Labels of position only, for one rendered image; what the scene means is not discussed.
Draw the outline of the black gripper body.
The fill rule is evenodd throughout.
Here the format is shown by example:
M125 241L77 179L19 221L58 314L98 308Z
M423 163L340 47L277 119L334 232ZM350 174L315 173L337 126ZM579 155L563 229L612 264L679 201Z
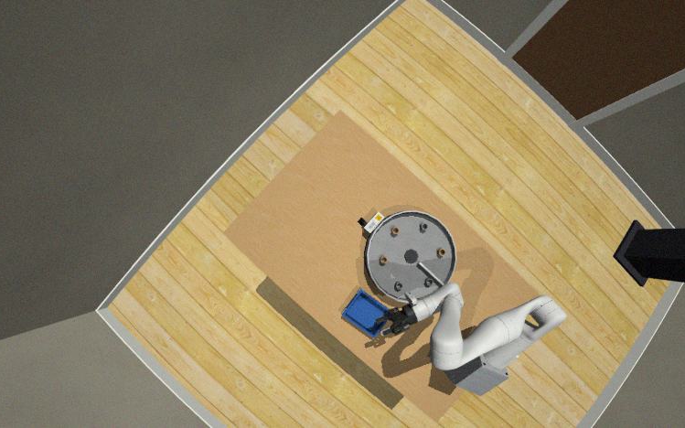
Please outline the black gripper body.
M405 305L402 307L401 311L397 311L401 315L401 319L397 322L397 325L401 325L401 323L408 322L410 323L409 325L415 324L418 322L416 314L414 313L414 310L410 304ZM392 316L391 320L392 322L395 320L397 316Z

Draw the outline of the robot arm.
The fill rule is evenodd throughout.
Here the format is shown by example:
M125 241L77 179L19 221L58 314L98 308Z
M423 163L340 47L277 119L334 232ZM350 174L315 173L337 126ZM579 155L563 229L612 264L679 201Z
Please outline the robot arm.
M540 295L523 305L484 319L463 340L459 320L464 299L458 284L444 284L418 302L410 292L404 295L418 322L441 310L430 336L430 360L434 367L441 370L457 369L481 355L491 366L502 370L567 317L549 296ZM539 326L525 320L528 314Z

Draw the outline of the blue crate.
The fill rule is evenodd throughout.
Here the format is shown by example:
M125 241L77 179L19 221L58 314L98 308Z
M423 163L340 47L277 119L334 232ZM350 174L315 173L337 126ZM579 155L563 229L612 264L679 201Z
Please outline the blue crate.
M376 318L384 316L386 310L390 309L359 288L342 316L375 338L388 321L377 324Z

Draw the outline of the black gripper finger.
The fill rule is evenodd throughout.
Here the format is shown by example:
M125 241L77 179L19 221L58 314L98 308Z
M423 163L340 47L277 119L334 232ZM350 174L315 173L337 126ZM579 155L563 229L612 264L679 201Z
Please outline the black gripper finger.
M392 320L391 320L391 317L392 317L392 316L398 316L398 315L399 315L399 312L397 312L397 311L399 311L399 308L398 308L398 307L395 307L395 308L392 308L392 309L390 309L390 310L385 311L385 312L384 312L384 313L385 313L384 316L380 316L380 317L376 318L377 324L379 324L379 323L381 323L381 322L384 322L384 321L386 321L386 320L392 321ZM390 313L390 312L391 312L391 313ZM394 312L394 313L393 313L393 312ZM389 313L389 314L388 314L388 313ZM385 320L385 319L386 319L386 320Z
M391 325L391 327L384 328L380 331L381 335L386 336L390 333L394 333L395 335L399 335L400 333L409 329L410 327L409 327L408 322L401 323L401 325L399 325L399 326L397 325L397 322L400 319L401 319L401 315L398 315L397 318L393 321L393 324ZM399 330L399 331L397 332L397 330Z

